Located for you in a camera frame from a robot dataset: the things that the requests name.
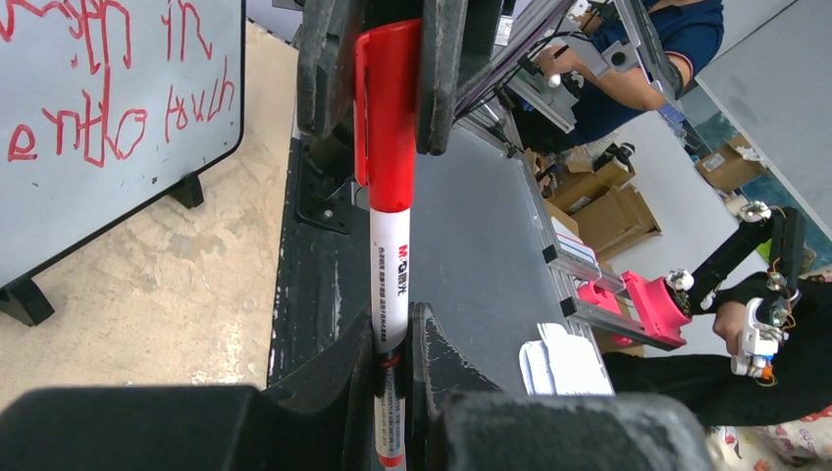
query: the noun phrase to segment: white floor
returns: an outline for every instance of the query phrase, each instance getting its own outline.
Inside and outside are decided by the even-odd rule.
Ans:
[[[295,51],[248,26],[245,135],[194,210],[163,198],[35,280],[55,307],[0,315],[0,409],[51,385],[264,387]]]

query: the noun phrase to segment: shirt sleeve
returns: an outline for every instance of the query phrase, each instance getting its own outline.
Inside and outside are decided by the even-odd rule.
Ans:
[[[698,74],[716,56],[722,43],[721,31],[713,25],[691,25],[670,36],[662,48],[665,54],[680,57]]]

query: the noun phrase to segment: polo shirt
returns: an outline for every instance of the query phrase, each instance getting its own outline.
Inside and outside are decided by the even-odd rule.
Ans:
[[[646,9],[658,0],[642,0]],[[662,49],[688,61],[693,75],[716,56],[722,44],[722,0],[704,0],[683,7],[667,7],[650,14]],[[615,41],[627,37],[620,21],[607,21],[590,35],[598,51],[603,51]],[[644,113],[618,103],[598,87],[585,81],[581,98],[572,107],[575,129],[569,139],[575,145],[600,139],[621,125]]]

